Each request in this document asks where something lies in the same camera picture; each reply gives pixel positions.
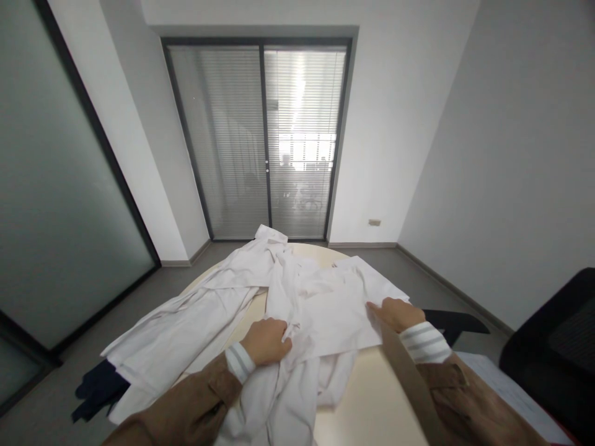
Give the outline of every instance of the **white paper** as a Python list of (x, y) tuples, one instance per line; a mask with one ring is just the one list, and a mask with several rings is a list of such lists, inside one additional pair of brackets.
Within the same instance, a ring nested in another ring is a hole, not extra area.
[(457, 355), (479, 377), (522, 416), (548, 443), (574, 446), (572, 440), (521, 386), (507, 376), (487, 356), (461, 353)]

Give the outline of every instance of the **person's right hand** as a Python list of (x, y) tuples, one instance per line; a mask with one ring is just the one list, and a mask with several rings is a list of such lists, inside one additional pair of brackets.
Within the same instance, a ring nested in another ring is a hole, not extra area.
[(401, 300), (386, 297), (382, 301), (382, 307), (372, 302), (366, 304), (368, 308), (384, 323), (397, 333), (405, 331), (414, 325), (425, 322), (426, 315), (423, 310)]
[(287, 322), (279, 319), (262, 319), (253, 322), (240, 344), (250, 355), (254, 364), (260, 365), (279, 362), (291, 350), (291, 339), (281, 339), (287, 329)]

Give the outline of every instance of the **black office chair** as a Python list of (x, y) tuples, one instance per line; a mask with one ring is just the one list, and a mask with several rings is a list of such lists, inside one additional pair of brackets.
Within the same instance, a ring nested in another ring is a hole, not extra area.
[(583, 445), (595, 444), (595, 268), (580, 271), (518, 329), (500, 369)]
[(450, 347), (459, 339), (463, 331), (490, 334), (490, 330), (485, 324), (470, 314), (442, 310), (424, 310), (423, 312), (426, 313), (426, 321), (437, 329), (444, 330), (442, 334)]

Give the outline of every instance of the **horizontal blinds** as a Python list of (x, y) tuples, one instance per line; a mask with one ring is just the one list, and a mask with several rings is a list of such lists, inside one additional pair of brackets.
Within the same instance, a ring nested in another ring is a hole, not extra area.
[(273, 227), (323, 238), (345, 47), (265, 46)]
[(169, 48), (215, 240), (268, 225), (258, 46)]

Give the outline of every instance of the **white striped cuff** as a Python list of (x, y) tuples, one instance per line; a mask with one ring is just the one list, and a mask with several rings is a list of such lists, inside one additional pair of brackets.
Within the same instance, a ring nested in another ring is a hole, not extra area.
[(227, 368), (242, 384), (256, 369), (254, 361), (240, 343), (235, 343), (225, 350), (225, 358), (227, 359)]
[(416, 364), (442, 364), (452, 353), (442, 333), (430, 322), (407, 328), (399, 338)]

